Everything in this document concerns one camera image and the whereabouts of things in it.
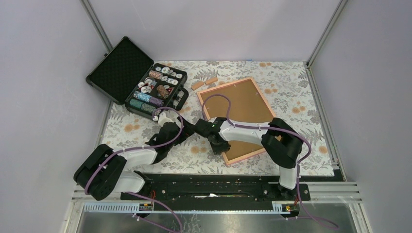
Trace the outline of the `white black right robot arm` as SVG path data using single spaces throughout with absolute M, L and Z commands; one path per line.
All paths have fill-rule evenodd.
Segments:
M 210 121 L 198 120 L 194 130 L 208 139 L 214 154 L 230 151 L 230 141 L 263 147 L 279 166 L 279 195 L 285 200 L 297 195 L 297 158 L 304 140 L 284 120 L 274 117 L 271 122 L 247 123 L 216 117 Z

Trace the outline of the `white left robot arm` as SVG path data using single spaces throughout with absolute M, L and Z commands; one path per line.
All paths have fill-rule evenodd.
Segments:
M 165 159 L 173 146 L 194 134 L 194 125 L 184 121 L 166 122 L 141 150 L 114 155 L 114 149 L 100 144 L 73 175 L 74 181 L 95 200 L 103 200 L 112 192 L 132 192 L 138 199 L 149 197 L 151 187 L 143 177 L 130 169 L 139 165 L 157 164 Z

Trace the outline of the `purple poker chip stack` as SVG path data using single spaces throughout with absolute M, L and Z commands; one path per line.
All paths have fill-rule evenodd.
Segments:
M 149 103 L 157 106 L 157 107 L 162 107 L 164 105 L 164 101 L 155 97 L 150 97 L 149 98 Z

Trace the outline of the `brown poker chip stack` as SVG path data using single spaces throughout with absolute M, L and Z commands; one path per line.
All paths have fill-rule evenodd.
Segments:
M 164 85 L 159 85 L 157 88 L 157 93 L 158 96 L 161 97 L 162 99 L 167 99 L 169 97 L 169 92 L 168 90 L 164 87 Z

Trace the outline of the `wooden block lying piece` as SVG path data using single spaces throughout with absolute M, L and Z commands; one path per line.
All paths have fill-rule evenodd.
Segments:
M 204 86 L 204 85 L 205 85 L 205 83 L 204 83 L 203 81 L 198 81 L 198 82 L 194 83 L 194 84 L 191 86 L 191 89 L 192 89 L 193 91 L 195 91 L 195 90 L 201 88 L 201 87 Z

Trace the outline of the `green poker chip stack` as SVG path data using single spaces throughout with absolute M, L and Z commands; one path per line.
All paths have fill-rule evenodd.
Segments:
M 151 105 L 149 105 L 145 102 L 142 102 L 142 101 L 139 101 L 139 100 L 136 100 L 136 99 L 131 99 L 130 102 L 129 102 L 129 105 L 132 108 L 139 110 L 140 112 L 144 112 L 144 113 L 147 113 L 147 114 L 150 114 L 150 115 L 152 115 L 152 114 L 158 115 L 158 111 L 157 111 L 156 107 L 151 106 Z

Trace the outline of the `blue poker chip stack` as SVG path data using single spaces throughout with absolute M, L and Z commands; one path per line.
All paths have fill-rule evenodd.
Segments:
M 134 92 L 133 97 L 135 99 L 143 101 L 143 102 L 150 102 L 150 99 L 151 99 L 152 96 L 150 96 L 148 94 L 145 94 L 145 93 L 142 93 L 142 92 L 139 92 L 139 91 L 136 91 L 136 92 Z

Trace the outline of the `wooden block upright piece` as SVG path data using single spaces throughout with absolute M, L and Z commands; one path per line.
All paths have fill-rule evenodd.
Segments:
M 205 84 L 206 84 L 206 85 L 211 85 L 212 83 L 215 83 L 215 82 L 217 82 L 217 81 L 218 81 L 218 78 L 217 78 L 217 77 L 212 77 L 212 78 L 207 79 L 207 80 L 205 81 Z

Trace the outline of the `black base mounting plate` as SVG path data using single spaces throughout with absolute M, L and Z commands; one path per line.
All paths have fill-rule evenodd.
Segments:
M 297 204 L 311 199 L 308 185 L 294 190 L 279 185 L 279 176 L 143 174 L 139 192 L 173 210 L 270 210 L 272 202 Z

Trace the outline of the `pink poker chip stack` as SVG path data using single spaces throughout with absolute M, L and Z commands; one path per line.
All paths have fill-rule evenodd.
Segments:
M 163 74 L 155 70 L 150 70 L 148 76 L 155 79 L 161 79 L 163 77 Z

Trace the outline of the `black poker chip case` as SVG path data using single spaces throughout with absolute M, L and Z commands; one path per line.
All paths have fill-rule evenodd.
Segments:
M 163 77 L 161 79 L 149 77 L 150 70 L 161 72 Z M 187 79 L 188 75 L 185 71 L 155 63 L 125 36 L 86 77 L 86 82 L 115 104 L 125 106 L 129 112 L 151 119 L 153 114 L 140 112 L 129 105 L 130 100 L 135 99 L 134 92 L 139 91 L 163 100 L 162 107 L 145 102 L 156 107 L 158 114 L 162 112 L 163 107 L 179 111 L 189 97 L 189 92 L 184 87 Z M 156 88 L 159 85 L 164 85 L 168 90 L 167 99 L 158 96 Z

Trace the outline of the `floral patterned table mat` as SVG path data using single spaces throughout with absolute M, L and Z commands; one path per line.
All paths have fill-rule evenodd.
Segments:
M 192 85 L 210 78 L 212 86 L 252 77 L 261 89 L 275 115 L 285 120 L 311 143 L 300 167 L 302 176 L 333 176 L 333 166 L 303 62 L 253 61 L 163 61 L 163 64 L 187 72 L 185 88 L 189 97 L 180 114 L 195 123 L 202 115 L 197 93 Z M 159 125 L 114 104 L 105 127 L 102 142 L 114 149 L 137 147 L 147 142 Z M 227 165 L 221 155 L 213 154 L 210 144 L 198 135 L 174 147 L 166 159 L 155 165 L 137 166 L 143 173 L 278 175 L 278 166 L 268 154 Z

